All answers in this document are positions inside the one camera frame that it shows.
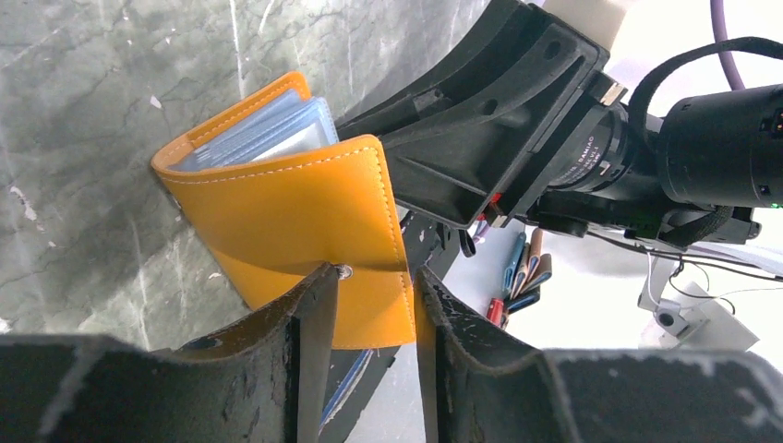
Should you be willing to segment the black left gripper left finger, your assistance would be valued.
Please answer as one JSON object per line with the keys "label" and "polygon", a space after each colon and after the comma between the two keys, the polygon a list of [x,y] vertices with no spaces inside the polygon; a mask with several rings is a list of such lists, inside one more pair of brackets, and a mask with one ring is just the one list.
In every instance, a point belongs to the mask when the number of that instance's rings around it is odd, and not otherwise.
{"label": "black left gripper left finger", "polygon": [[178,349],[108,335],[1,339],[5,442],[314,442],[339,270]]}

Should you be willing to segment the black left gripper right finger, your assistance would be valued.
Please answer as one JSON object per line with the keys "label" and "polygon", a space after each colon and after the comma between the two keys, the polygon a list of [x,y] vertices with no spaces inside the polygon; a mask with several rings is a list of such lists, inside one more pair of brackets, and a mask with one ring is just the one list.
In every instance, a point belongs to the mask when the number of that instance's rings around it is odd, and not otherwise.
{"label": "black left gripper right finger", "polygon": [[749,353],[539,350],[416,274],[428,442],[778,442],[782,376]]}

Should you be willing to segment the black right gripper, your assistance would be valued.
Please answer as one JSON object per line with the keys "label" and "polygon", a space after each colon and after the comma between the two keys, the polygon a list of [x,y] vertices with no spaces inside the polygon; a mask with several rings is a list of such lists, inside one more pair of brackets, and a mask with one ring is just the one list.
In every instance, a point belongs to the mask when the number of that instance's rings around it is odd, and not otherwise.
{"label": "black right gripper", "polygon": [[646,228],[649,151],[630,128],[608,53],[542,36],[553,17],[491,1],[442,60],[338,125],[379,137],[395,196],[455,227],[485,214],[542,228]]}

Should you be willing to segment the orange blue card holder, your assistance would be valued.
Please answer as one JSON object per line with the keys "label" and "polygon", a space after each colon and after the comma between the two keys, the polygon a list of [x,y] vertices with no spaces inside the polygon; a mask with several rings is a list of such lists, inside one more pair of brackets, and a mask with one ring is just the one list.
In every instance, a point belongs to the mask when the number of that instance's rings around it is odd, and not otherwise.
{"label": "orange blue card holder", "polygon": [[292,289],[324,262],[400,269],[398,218],[381,142],[361,135],[325,148],[246,165],[178,172],[175,165],[291,91],[291,71],[163,146],[151,167],[250,308]]}

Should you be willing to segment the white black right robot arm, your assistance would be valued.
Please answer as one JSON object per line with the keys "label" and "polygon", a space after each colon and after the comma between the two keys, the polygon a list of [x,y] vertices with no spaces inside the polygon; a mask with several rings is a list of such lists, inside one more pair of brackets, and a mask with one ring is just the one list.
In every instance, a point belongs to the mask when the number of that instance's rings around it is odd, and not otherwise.
{"label": "white black right robot arm", "polygon": [[492,1],[426,74],[339,124],[385,149],[406,208],[455,228],[519,220],[582,237],[684,250],[743,244],[756,208],[782,202],[782,89],[688,97],[648,112],[677,69],[712,54],[778,59],[779,42],[743,37],[676,55],[626,89],[608,50],[547,10]]}

